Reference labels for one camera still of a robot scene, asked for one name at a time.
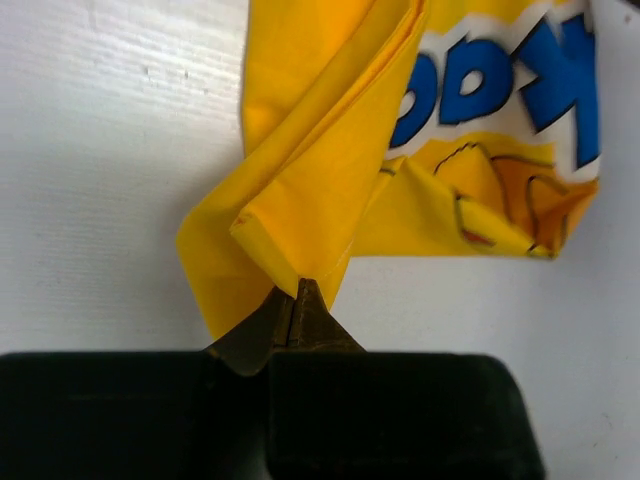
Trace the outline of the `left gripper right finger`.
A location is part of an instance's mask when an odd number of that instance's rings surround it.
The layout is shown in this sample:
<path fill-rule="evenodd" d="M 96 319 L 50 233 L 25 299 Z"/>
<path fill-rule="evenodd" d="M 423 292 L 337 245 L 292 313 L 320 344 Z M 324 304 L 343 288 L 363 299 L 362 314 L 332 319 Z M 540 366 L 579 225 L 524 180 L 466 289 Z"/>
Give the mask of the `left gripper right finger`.
<path fill-rule="evenodd" d="M 292 310 L 292 348 L 318 352 L 365 349 L 330 314 L 316 281 L 302 279 Z"/>

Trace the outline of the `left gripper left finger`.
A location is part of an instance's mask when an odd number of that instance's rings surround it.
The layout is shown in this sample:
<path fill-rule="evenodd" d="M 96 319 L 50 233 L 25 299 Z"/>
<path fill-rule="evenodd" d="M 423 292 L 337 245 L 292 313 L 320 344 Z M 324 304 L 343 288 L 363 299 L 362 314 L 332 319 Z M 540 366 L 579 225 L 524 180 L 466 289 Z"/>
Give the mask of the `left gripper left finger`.
<path fill-rule="evenodd" d="M 207 353 L 236 375 L 257 375 L 272 353 L 287 345 L 294 304 L 294 298 L 274 288 L 254 312 L 214 341 Z"/>

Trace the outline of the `yellow pikachu cloth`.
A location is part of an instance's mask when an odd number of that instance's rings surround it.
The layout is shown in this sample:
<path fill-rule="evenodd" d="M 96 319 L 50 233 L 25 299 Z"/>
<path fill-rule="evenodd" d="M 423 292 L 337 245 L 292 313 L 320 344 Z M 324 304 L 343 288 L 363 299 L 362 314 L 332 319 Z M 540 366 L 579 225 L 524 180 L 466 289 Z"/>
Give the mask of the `yellow pikachu cloth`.
<path fill-rule="evenodd" d="M 242 96 L 177 235 L 217 338 L 358 256 L 554 258 L 598 189 L 586 1 L 254 1 Z"/>

